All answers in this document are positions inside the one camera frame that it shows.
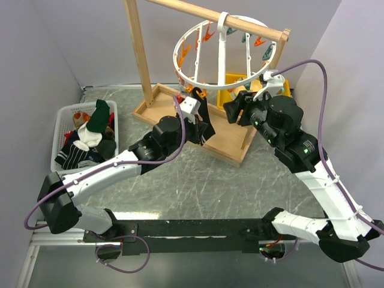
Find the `white small sock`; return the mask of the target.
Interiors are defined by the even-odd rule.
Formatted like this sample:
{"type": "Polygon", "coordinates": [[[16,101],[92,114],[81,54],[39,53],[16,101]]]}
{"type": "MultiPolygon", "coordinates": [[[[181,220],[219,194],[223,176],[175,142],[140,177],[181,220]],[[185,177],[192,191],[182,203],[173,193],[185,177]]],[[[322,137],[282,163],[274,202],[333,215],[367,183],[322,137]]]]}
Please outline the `white small sock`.
{"type": "Polygon", "coordinates": [[[73,145],[83,151],[89,151],[91,148],[98,146],[103,136],[101,133],[91,132],[86,127],[85,122],[77,131],[78,140],[73,142],[73,145]]]}

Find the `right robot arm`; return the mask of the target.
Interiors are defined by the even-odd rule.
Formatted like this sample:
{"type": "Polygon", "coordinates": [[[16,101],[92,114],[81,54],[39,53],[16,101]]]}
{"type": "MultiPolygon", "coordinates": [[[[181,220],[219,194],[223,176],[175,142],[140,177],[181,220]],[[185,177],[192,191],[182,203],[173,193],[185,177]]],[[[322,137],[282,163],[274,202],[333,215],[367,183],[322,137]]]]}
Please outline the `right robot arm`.
{"type": "Polygon", "coordinates": [[[369,241],[379,237],[374,226],[383,227],[358,209],[332,169],[317,139],[301,129],[304,111],[293,98],[264,92],[255,98],[241,91],[224,103],[228,122],[252,125],[274,148],[274,155],[312,192],[324,218],[308,218],[274,208],[264,217],[263,234],[269,239],[290,235],[317,244],[332,260],[343,263],[361,258],[369,241]]]}

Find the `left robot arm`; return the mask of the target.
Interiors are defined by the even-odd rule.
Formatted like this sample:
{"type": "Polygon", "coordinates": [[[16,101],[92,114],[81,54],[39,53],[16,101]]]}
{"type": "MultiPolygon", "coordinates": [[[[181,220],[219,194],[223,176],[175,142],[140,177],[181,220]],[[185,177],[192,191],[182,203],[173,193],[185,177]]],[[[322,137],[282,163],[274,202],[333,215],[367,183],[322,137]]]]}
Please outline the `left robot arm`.
{"type": "Polygon", "coordinates": [[[197,119],[191,123],[178,116],[164,116],[143,138],[118,156],[79,173],[44,179],[38,195],[40,210],[52,234],[71,228],[91,230],[105,241],[119,233],[116,218],[108,209],[85,205],[88,198],[128,178],[143,175],[173,160],[186,142],[202,143],[209,125],[197,119]]]}

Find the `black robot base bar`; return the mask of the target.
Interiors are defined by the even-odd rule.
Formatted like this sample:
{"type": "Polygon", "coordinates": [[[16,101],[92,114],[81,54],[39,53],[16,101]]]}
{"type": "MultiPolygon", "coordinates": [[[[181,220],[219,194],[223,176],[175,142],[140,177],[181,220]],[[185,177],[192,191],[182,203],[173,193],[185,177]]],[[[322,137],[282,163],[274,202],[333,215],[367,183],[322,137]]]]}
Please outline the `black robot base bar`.
{"type": "Polygon", "coordinates": [[[255,219],[213,220],[118,220],[117,233],[98,239],[91,232],[83,235],[85,243],[122,244],[124,256],[146,253],[143,238],[151,253],[189,253],[240,251],[258,253],[259,242],[274,241],[280,234],[271,224],[255,219]]]}

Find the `dark green dotted sock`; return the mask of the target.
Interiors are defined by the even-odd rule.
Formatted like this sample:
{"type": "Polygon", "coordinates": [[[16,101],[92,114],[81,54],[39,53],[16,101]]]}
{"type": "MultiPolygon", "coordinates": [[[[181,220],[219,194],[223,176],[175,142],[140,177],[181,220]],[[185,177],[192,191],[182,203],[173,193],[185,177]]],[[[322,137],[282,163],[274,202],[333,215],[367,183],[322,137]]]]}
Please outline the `dark green dotted sock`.
{"type": "Polygon", "coordinates": [[[104,100],[98,99],[95,110],[86,124],[87,129],[93,133],[103,133],[109,123],[109,111],[108,104],[104,100]]]}

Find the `orange sock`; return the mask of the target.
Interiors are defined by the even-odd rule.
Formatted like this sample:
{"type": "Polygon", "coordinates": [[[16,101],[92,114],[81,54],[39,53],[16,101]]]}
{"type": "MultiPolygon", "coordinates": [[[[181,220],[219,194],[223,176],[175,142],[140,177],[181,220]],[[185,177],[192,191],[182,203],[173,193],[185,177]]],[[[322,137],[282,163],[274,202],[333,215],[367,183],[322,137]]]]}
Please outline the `orange sock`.
{"type": "Polygon", "coordinates": [[[86,112],[83,112],[82,113],[82,118],[85,122],[89,121],[90,120],[90,116],[86,113],[86,112]]]}

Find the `black white striped sock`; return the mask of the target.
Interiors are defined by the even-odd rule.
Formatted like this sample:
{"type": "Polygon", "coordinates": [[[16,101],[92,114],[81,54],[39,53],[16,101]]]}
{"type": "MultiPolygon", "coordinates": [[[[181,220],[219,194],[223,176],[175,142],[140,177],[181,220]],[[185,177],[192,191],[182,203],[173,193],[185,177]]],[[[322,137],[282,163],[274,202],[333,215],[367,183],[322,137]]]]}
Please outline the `black white striped sock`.
{"type": "Polygon", "coordinates": [[[193,98],[195,98],[200,103],[198,114],[204,123],[203,128],[200,128],[200,145],[203,146],[207,140],[216,134],[216,132],[209,116],[207,99],[205,97],[201,97],[201,93],[202,90],[198,87],[192,89],[193,98]]]}

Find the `black brown sock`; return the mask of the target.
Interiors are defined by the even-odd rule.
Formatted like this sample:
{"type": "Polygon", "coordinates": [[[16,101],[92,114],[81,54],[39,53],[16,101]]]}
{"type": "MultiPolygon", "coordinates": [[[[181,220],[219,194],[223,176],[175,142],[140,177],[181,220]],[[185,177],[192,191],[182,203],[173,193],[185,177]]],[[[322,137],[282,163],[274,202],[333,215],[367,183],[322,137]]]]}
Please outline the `black brown sock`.
{"type": "Polygon", "coordinates": [[[116,142],[114,140],[103,139],[97,146],[96,150],[105,160],[113,158],[116,149],[116,142]]]}

